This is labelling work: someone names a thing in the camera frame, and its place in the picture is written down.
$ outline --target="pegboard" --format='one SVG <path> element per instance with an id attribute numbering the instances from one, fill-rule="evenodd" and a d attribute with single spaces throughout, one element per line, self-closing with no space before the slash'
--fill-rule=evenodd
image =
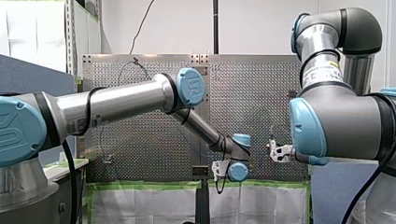
<path id="1" fill-rule="evenodd" d="M 211 55 L 210 125 L 225 134 L 252 138 L 249 178 L 303 180 L 306 165 L 273 162 L 265 146 L 271 129 L 276 142 L 291 144 L 289 91 L 299 91 L 300 62 L 293 56 Z M 209 163 L 221 160 L 209 153 Z"/>
<path id="2" fill-rule="evenodd" d="M 292 56 L 86 55 L 84 91 L 148 80 L 182 67 L 207 68 L 207 101 L 197 109 L 224 134 L 252 136 L 251 176 L 258 179 L 303 180 L 306 166 L 275 163 L 265 145 L 274 127 L 277 142 L 290 143 L 290 90 L 299 90 L 300 63 Z M 136 58 L 146 69 L 131 63 Z M 86 134 L 85 154 L 91 159 L 88 181 L 115 179 L 191 180 L 191 166 L 219 160 L 179 122 L 154 111 L 93 129 Z"/>

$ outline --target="metal frame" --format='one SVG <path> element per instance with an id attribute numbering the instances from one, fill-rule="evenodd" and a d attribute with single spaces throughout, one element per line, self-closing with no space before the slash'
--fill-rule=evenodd
<path id="1" fill-rule="evenodd" d="M 77 47 L 75 31 L 74 0 L 65 0 L 65 23 L 66 23 L 66 61 L 67 73 L 77 75 Z"/>

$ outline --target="blue cap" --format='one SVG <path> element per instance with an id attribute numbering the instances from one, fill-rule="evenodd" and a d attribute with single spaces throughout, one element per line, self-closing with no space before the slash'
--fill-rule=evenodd
<path id="1" fill-rule="evenodd" d="M 314 156 L 310 156 L 308 157 L 308 162 L 311 165 L 318 165 L 318 166 L 324 166 L 327 165 L 327 163 L 329 163 L 329 157 L 314 157 Z"/>
<path id="2" fill-rule="evenodd" d="M 388 96 L 396 96 L 396 87 L 382 88 L 381 93 Z"/>
<path id="3" fill-rule="evenodd" d="M 47 126 L 37 109 L 13 97 L 0 96 L 0 167 L 34 156 L 44 144 Z"/>
<path id="4" fill-rule="evenodd" d="M 232 181 L 242 182 L 248 178 L 248 168 L 244 163 L 238 161 L 230 166 L 228 176 Z"/>
<path id="5" fill-rule="evenodd" d="M 193 68 L 182 68 L 177 75 L 178 97 L 184 105 L 195 106 L 204 100 L 205 83 Z"/>
<path id="6" fill-rule="evenodd" d="M 320 120 L 303 98 L 290 101 L 290 128 L 296 150 L 308 156 L 326 156 L 326 138 Z"/>
<path id="7" fill-rule="evenodd" d="M 243 147 L 251 147 L 250 135 L 248 134 L 235 133 L 233 135 L 233 140 L 237 142 L 239 145 L 242 145 Z"/>

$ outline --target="industrial robot arm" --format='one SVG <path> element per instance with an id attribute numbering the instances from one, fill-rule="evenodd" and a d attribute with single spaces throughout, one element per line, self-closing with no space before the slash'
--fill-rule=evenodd
<path id="1" fill-rule="evenodd" d="M 306 156 L 379 161 L 341 223 L 347 223 L 359 197 L 375 184 L 366 202 L 367 223 L 395 223 L 396 91 L 370 93 L 374 55 L 382 33 L 375 17 L 360 8 L 309 16 L 294 23 L 292 49 L 302 62 L 302 91 L 290 101 L 293 148 Z M 342 49 L 346 56 L 340 71 Z"/>
<path id="2" fill-rule="evenodd" d="M 230 177 L 232 181 L 244 181 L 248 177 L 248 158 L 250 156 L 250 136 L 246 134 L 234 134 L 233 137 L 224 136 L 213 130 L 191 108 L 178 110 L 173 116 L 182 125 L 187 127 L 203 139 L 210 150 L 229 154 L 229 160 L 214 161 L 212 171 L 217 181 L 220 177 Z"/>
<path id="3" fill-rule="evenodd" d="M 147 82 L 53 97 L 44 92 L 0 97 L 0 167 L 32 158 L 39 151 L 59 146 L 68 135 L 82 135 L 88 128 L 161 109 L 174 114 L 214 151 L 230 154 L 243 166 L 233 180 L 248 175 L 248 151 L 244 142 L 225 138 L 212 130 L 191 107 L 202 102 L 205 85 L 192 68 L 177 76 L 158 74 Z"/>

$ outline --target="robotic arm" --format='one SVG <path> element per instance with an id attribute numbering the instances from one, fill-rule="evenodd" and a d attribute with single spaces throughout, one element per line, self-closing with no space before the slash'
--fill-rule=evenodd
<path id="1" fill-rule="evenodd" d="M 184 68 L 174 77 L 158 74 L 147 82 L 61 97 L 44 92 L 0 96 L 0 218 L 6 223 L 57 223 L 59 187 L 45 177 L 38 152 L 63 144 L 68 135 L 83 135 L 91 127 L 157 109 L 181 120 L 213 151 L 230 154 L 233 162 L 229 162 L 228 176 L 232 181 L 245 180 L 248 135 L 229 138 L 211 129 L 191 110 L 204 95 L 201 75 Z M 73 189 L 76 181 L 71 181 Z M 29 213 L 36 207 L 45 215 Z M 72 218 L 76 212 L 77 192 L 72 190 Z M 32 217 L 18 215 L 26 213 Z"/>
<path id="2" fill-rule="evenodd" d="M 294 23 L 291 45 L 302 62 L 303 89 L 290 101 L 293 146 L 287 149 L 297 161 L 308 163 L 324 157 L 379 161 L 342 223 L 375 180 L 366 201 L 366 221 L 395 223 L 396 91 L 367 94 L 374 55 L 382 45 L 380 25 L 360 8 L 302 14 Z M 344 74 L 337 49 L 346 56 Z"/>
<path id="3" fill-rule="evenodd" d="M 90 127 L 161 109 L 181 120 L 213 151 L 230 154 L 235 160 L 230 170 L 242 167 L 245 171 L 242 175 L 230 172 L 230 177 L 243 181 L 248 176 L 243 138 L 224 138 L 191 110 L 201 103 L 204 93 L 201 75 L 184 68 L 177 77 L 158 74 L 147 82 L 62 97 L 44 92 L 0 97 L 0 167 L 28 160 L 39 151 L 59 146 L 68 135 L 84 134 Z"/>

